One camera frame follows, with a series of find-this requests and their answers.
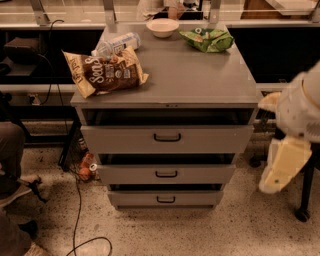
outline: snack bag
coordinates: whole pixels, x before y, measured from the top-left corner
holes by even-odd
[[[230,33],[220,29],[196,28],[179,33],[189,45],[202,52],[223,52],[234,43]]]
[[[131,46],[110,58],[93,57],[63,52],[72,74],[72,80],[84,98],[110,93],[144,84],[144,74]]]

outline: speckled floor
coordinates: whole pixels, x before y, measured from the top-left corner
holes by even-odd
[[[315,172],[308,222],[293,212],[300,205],[303,174],[281,193],[265,195],[257,184],[263,164],[251,168],[253,152],[263,152],[269,137],[253,135],[236,172],[225,187],[220,204],[211,208],[124,209],[110,205],[99,182],[80,183],[57,165],[62,148],[26,148],[25,174],[37,173],[43,184],[44,204],[33,194],[7,207],[17,223],[34,219],[36,242],[54,256],[67,255],[75,245],[103,237],[77,249],[80,255],[212,255],[212,256],[317,256],[320,255],[320,172]],[[81,211],[75,231],[78,212]]]

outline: drawer handle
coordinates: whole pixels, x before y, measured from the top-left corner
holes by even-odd
[[[153,138],[158,142],[177,142],[181,140],[181,134],[179,133],[177,136],[169,138],[168,136],[158,136],[156,133],[153,134]]]
[[[157,202],[160,204],[173,204],[176,201],[176,197],[173,196],[172,199],[160,199],[159,196],[157,196]]]
[[[160,172],[156,171],[156,176],[158,178],[175,178],[178,176],[178,171],[174,171],[172,174],[161,174]]]

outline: electrical outlet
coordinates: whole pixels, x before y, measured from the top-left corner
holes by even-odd
[[[31,105],[41,105],[41,101],[39,99],[38,93],[28,93],[29,96],[29,102]]]

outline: bowl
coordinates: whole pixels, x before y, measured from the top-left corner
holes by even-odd
[[[147,28],[153,35],[159,38],[166,38],[179,28],[179,22],[172,19],[154,19],[147,22]]]

